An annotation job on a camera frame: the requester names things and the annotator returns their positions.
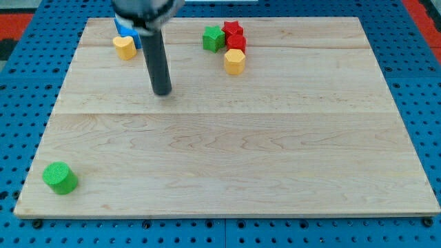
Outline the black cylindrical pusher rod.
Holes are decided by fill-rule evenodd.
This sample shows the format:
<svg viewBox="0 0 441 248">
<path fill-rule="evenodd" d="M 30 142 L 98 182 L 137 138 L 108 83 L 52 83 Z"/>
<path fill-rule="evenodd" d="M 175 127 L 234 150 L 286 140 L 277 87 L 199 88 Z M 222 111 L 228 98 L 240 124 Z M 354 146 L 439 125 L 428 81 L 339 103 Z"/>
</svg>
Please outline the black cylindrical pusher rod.
<svg viewBox="0 0 441 248">
<path fill-rule="evenodd" d="M 172 83 L 162 31 L 141 35 L 140 40 L 153 93 L 159 96 L 168 95 L 172 91 Z"/>
</svg>

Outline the dark round robot end effector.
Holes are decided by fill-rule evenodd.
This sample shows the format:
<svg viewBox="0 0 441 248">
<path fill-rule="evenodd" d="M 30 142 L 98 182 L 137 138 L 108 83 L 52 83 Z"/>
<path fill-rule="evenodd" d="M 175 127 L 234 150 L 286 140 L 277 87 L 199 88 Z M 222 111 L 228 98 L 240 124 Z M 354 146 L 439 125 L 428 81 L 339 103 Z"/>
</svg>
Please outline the dark round robot end effector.
<svg viewBox="0 0 441 248">
<path fill-rule="evenodd" d="M 111 0 L 116 20 L 142 36 L 161 31 L 185 5 L 184 0 Z"/>
</svg>

